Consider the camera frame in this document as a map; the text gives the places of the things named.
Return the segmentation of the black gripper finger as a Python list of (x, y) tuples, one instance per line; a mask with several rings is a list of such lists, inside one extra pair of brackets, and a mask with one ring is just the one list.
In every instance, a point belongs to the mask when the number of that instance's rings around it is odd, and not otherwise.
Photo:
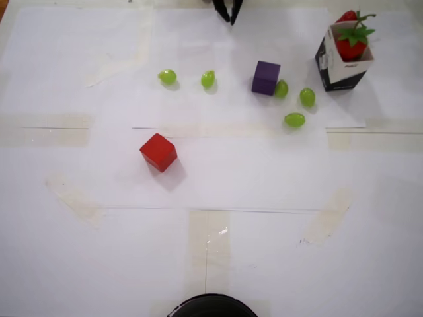
[(233, 0), (233, 6), (231, 9), (231, 19), (230, 19), (231, 25), (234, 25), (237, 19), (237, 16), (239, 14), (239, 11), (241, 10), (242, 4), (243, 4), (243, 0)]
[(218, 14), (221, 16), (221, 18), (225, 21), (225, 22), (230, 22), (231, 21), (231, 17), (227, 11), (227, 7), (225, 5), (224, 0), (213, 0), (212, 1), (215, 10), (218, 12)]

